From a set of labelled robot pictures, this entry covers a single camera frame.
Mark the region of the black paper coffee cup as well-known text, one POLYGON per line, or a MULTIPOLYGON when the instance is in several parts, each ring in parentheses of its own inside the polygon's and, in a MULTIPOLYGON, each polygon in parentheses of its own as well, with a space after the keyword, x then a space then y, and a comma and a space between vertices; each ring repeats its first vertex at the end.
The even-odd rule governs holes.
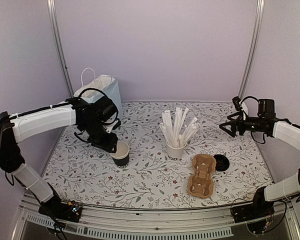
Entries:
POLYGON ((118 168, 126 168, 129 165, 130 147, 124 141, 118 141, 116 145, 116 152, 110 153, 111 158, 118 168))

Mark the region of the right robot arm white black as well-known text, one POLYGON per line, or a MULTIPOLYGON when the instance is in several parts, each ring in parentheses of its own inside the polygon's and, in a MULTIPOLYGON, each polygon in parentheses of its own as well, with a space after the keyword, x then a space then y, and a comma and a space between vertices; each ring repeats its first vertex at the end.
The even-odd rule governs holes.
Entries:
MULTIPOLYGON (((300 157, 300 125, 291 122, 288 118, 280 118, 275 113, 273 99, 258 98, 257 115, 250 116, 245 101, 249 96, 241 99, 235 96, 232 99, 236 112, 227 116, 227 122, 221 123, 219 128, 231 137, 262 133, 264 137, 278 140, 278 154, 283 162, 292 166, 293 160, 289 157, 300 157)), ((263 218, 274 214, 274 204, 279 201, 292 200, 300 202, 300 160, 296 160, 298 167, 293 167, 295 173, 268 186, 260 187, 254 193, 252 202, 234 206, 230 212, 236 223, 263 218)))

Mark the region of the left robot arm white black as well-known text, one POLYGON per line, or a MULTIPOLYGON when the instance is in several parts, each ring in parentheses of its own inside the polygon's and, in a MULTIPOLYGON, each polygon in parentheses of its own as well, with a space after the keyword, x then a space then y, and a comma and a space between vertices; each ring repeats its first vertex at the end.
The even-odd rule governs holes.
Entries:
POLYGON ((62 202, 54 188, 27 164, 19 144, 45 132, 75 126, 79 131, 77 138, 86 133, 86 143, 114 153, 118 137, 112 130, 119 125, 119 110, 104 92, 92 103, 85 101, 80 93, 60 103, 23 113, 4 111, 0 114, 0 169, 31 192, 45 211, 60 217, 64 211, 74 211, 74 203, 62 202))

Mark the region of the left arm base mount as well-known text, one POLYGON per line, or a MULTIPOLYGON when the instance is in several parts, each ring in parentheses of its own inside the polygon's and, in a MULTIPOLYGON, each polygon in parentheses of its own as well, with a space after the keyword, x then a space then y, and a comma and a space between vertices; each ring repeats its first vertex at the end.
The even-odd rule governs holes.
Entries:
POLYGON ((50 199, 47 202, 41 202, 38 212, 52 219, 65 220, 78 223, 83 206, 74 200, 64 203, 60 200, 50 199))

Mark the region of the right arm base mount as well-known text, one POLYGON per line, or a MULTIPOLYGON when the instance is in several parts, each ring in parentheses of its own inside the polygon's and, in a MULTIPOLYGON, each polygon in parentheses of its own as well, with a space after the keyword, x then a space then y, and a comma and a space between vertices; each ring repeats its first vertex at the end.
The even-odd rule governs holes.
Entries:
MULTIPOLYGON (((230 208, 230 213, 234 218, 235 223, 242 223, 259 218, 271 216, 275 213, 274 203, 267 202, 262 205, 255 205, 254 203, 234 206, 230 208)), ((270 224, 269 220, 261 220, 248 224, 248 230, 253 234, 263 234, 270 224)))

